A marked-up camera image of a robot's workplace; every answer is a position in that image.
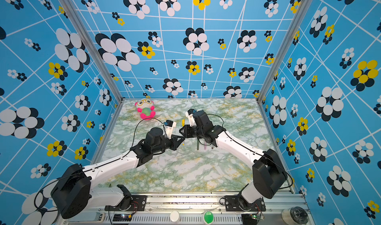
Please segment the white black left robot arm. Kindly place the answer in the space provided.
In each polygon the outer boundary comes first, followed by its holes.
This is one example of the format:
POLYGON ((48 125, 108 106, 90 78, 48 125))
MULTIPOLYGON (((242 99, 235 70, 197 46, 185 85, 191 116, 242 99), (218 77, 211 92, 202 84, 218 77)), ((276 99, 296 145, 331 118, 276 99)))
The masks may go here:
POLYGON ((58 213, 69 219, 87 208, 118 206, 129 196, 125 187, 117 186, 107 190, 105 195, 94 188, 119 173, 147 163, 167 149, 177 150, 184 140, 184 136, 165 136, 161 128, 154 127, 137 145, 120 156, 84 167, 79 164, 68 167, 51 191, 58 213))

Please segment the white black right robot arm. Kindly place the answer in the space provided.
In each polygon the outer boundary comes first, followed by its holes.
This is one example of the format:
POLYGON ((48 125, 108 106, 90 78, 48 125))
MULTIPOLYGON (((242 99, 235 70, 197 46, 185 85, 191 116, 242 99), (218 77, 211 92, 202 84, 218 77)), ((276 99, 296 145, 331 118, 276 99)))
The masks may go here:
POLYGON ((204 139, 207 144, 229 152, 252 169, 253 181, 237 195, 240 209, 249 211, 258 199, 272 199, 282 189, 289 175, 273 149, 264 151, 243 142, 223 126, 214 125, 203 110, 189 109, 186 117, 190 123, 180 129, 185 138, 204 139))

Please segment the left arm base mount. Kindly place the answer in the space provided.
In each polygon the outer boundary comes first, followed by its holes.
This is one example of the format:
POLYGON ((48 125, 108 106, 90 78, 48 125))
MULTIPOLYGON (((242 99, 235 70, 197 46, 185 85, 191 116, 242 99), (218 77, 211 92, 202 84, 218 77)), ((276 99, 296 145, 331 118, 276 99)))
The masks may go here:
POLYGON ((122 199, 117 205, 106 205, 105 211, 138 212, 145 210, 145 205, 147 203, 146 195, 131 194, 131 192, 122 184, 118 184, 115 188, 117 189, 117 192, 122 193, 122 199))

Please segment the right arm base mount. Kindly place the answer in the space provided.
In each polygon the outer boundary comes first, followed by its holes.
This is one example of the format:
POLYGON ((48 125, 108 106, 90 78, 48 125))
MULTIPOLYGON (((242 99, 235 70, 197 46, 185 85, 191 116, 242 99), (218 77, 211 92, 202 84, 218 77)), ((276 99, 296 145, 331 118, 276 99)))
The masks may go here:
POLYGON ((255 202, 249 203, 242 196, 226 195, 222 199, 222 204, 227 212, 254 212, 260 213, 266 211, 263 198, 257 199, 255 202))

